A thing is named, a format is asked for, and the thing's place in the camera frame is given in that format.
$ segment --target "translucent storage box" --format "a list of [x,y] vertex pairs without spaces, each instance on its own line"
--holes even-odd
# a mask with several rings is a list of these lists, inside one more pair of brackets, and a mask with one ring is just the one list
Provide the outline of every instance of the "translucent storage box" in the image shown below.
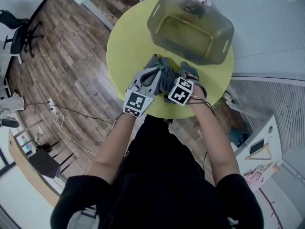
[[147,27],[152,41],[195,64],[221,64],[234,27],[218,11],[197,0],[159,0]]

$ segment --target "floor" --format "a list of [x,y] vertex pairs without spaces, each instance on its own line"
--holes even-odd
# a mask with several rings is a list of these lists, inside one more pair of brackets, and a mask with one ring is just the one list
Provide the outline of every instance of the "floor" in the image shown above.
[[[115,24],[121,15],[139,0],[92,0],[92,2]],[[56,105],[90,115],[111,123],[122,111],[122,101],[111,84],[106,63],[107,41],[110,30],[84,6],[73,0],[48,0],[34,20],[42,21],[43,40],[34,45],[35,57],[22,55],[24,63],[13,60],[8,81],[10,88],[17,89],[31,104],[20,113],[26,126],[42,119],[39,142],[50,144],[60,141],[52,151],[58,162],[71,152],[75,155],[62,179],[85,174],[93,155],[85,152],[60,131],[53,115],[44,104],[52,98]],[[241,116],[228,109],[224,100],[218,101],[214,110],[226,133],[231,127],[245,129]],[[83,117],[66,109],[62,129],[87,150],[97,153],[112,125]],[[134,138],[143,118],[138,118],[132,133]],[[179,140],[187,145],[196,161],[202,166],[205,147],[200,127],[195,117],[175,120],[170,127]],[[205,160],[206,178],[213,183],[208,157]]]

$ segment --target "round table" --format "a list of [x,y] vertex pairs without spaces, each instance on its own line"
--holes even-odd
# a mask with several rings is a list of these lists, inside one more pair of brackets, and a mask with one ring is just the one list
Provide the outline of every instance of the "round table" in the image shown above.
[[[168,57],[177,72],[180,63],[186,61],[197,69],[200,82],[207,91],[207,101],[214,105],[225,92],[233,72],[232,46],[225,61],[220,65],[196,65],[152,42],[147,20],[158,0],[145,0],[125,12],[115,24],[107,45],[107,64],[111,82],[125,99],[125,91],[136,73],[143,69],[154,53]],[[190,106],[167,104],[163,94],[156,96],[146,113],[164,119],[182,119],[194,116]]]

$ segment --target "electrical outlet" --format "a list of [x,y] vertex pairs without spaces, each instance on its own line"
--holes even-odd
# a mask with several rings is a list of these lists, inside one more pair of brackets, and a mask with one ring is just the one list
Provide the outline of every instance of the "electrical outlet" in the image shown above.
[[54,104],[53,100],[50,98],[50,99],[48,100],[48,109],[49,109],[53,114],[55,114],[55,113],[59,114],[58,109],[57,109],[54,105],[55,105],[55,104]]

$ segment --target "black chair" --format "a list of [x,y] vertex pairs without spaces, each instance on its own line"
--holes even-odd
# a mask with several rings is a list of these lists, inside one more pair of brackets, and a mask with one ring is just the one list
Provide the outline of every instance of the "black chair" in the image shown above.
[[39,150],[29,157],[29,163],[31,166],[40,174],[49,178],[60,177],[60,174],[63,173],[69,166],[68,164],[63,170],[61,170],[61,166],[68,161],[73,156],[73,153],[70,154],[64,161],[60,164],[54,160],[54,158],[58,155],[51,157],[47,152],[56,145],[44,147],[40,146]]
[[33,58],[34,54],[32,53],[32,40],[35,38],[44,38],[43,35],[34,36],[34,32],[39,25],[42,25],[42,22],[39,21],[34,29],[29,30],[29,19],[17,19],[9,11],[0,10],[0,23],[6,25],[11,30],[17,29],[13,38],[8,39],[6,36],[3,49],[5,49],[6,43],[12,42],[10,53],[19,54],[21,53],[24,45],[24,52],[27,52],[26,48],[29,46],[30,55]]

